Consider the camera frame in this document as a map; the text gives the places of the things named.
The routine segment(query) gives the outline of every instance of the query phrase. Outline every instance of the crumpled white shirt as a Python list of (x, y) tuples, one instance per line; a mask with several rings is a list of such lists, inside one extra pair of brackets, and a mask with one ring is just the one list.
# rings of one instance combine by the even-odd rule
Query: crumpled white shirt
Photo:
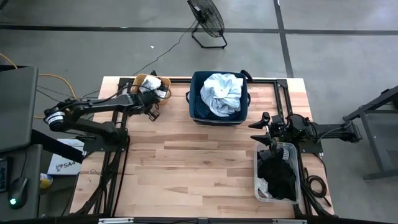
[(235, 111), (241, 111), (243, 78), (233, 74), (212, 74), (205, 80), (200, 90), (203, 102), (211, 112), (219, 117), (226, 117)]

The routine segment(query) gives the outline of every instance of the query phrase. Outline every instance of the gray floor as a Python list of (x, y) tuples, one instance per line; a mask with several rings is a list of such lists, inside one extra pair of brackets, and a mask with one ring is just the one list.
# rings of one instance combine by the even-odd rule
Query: gray floor
[[(272, 0), (214, 0), (227, 28), (276, 29)], [(397, 30), (398, 2), (389, 0), (280, 0), (286, 29)], [(189, 27), (186, 0), (11, 0), (6, 24)], [(0, 52), (19, 65), (63, 76), (78, 96), (97, 90), (105, 75), (131, 75), (178, 41), (174, 32), (44, 32), (0, 30)], [(198, 34), (207, 44), (217, 43)], [(190, 76), (197, 70), (240, 71), (286, 77), (278, 34), (227, 33), (224, 50), (203, 50), (189, 35), (143, 72)], [(313, 118), (339, 123), (343, 115), (398, 84), (398, 35), (287, 35), (294, 77), (304, 78)], [(68, 93), (52, 78), (40, 85)], [(59, 100), (62, 96), (54, 95)], [(36, 114), (55, 104), (38, 95)], [(34, 126), (57, 138), (40, 120)], [(335, 212), (345, 218), (398, 222), (398, 179), (363, 182), (377, 171), (367, 139), (322, 142)], [(59, 215), (70, 192), (48, 197), (42, 213)]]

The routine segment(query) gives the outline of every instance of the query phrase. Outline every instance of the wooden tabletop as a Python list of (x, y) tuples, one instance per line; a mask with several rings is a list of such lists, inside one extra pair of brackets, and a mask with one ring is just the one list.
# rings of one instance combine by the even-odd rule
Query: wooden tabletop
[[(114, 94), (119, 78), (104, 77), (99, 98)], [(293, 112), (312, 118), (303, 79), (288, 78), (287, 82)], [(262, 112), (277, 114), (273, 86), (249, 84), (247, 120), (229, 127), (196, 124), (185, 101), (189, 84), (172, 83), (171, 90), (172, 97), (160, 106), (155, 122), (146, 115), (134, 115), (127, 121), (131, 145), (116, 216), (293, 218), (291, 205), (264, 203), (254, 197), (256, 142), (250, 135), (265, 132), (248, 125), (259, 121)], [(280, 94), (287, 114), (284, 94)], [(111, 112), (96, 113), (94, 121), (102, 123), (111, 117)], [(100, 177), (93, 169), (101, 172), (103, 157), (103, 152), (95, 152), (83, 161), (71, 212), (81, 208), (97, 188)], [(327, 184), (318, 158), (311, 154), (302, 154), (302, 158), (309, 174), (320, 176)], [(323, 199), (318, 201), (333, 213)]]

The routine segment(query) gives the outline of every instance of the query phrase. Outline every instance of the white cloth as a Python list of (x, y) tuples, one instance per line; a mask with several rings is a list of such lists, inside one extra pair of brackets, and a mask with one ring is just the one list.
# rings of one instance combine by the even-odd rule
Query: white cloth
[(267, 198), (272, 198), (272, 195), (268, 192), (268, 182), (264, 178), (258, 177), (256, 177), (256, 182), (261, 193), (263, 193)]
[(235, 111), (241, 111), (242, 86), (243, 78), (215, 73), (205, 80), (200, 96), (211, 112), (219, 117), (226, 117)]
[(156, 90), (157, 88), (159, 88), (161, 86), (161, 84), (162, 84), (162, 80), (160, 80), (156, 77), (147, 75), (141, 84), (141, 86), (144, 86), (144, 87), (140, 86), (139, 91), (141, 93), (145, 93), (146, 91)]

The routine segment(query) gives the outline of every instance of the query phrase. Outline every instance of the floor fan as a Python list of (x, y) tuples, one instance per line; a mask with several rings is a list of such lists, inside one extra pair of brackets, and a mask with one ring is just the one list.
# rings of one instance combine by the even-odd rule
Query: floor fan
[[(224, 22), (223, 18), (218, 12), (217, 7), (211, 0), (188, 0), (188, 4), (193, 12), (193, 15), (197, 19), (197, 24), (192, 31), (192, 38), (204, 49), (224, 49), (227, 46), (227, 42), (224, 38)], [(211, 37), (219, 38), (222, 37), (224, 40), (224, 45), (222, 46), (204, 46), (195, 37), (195, 32), (198, 30), (198, 26), (201, 25), (203, 30), (205, 30)]]

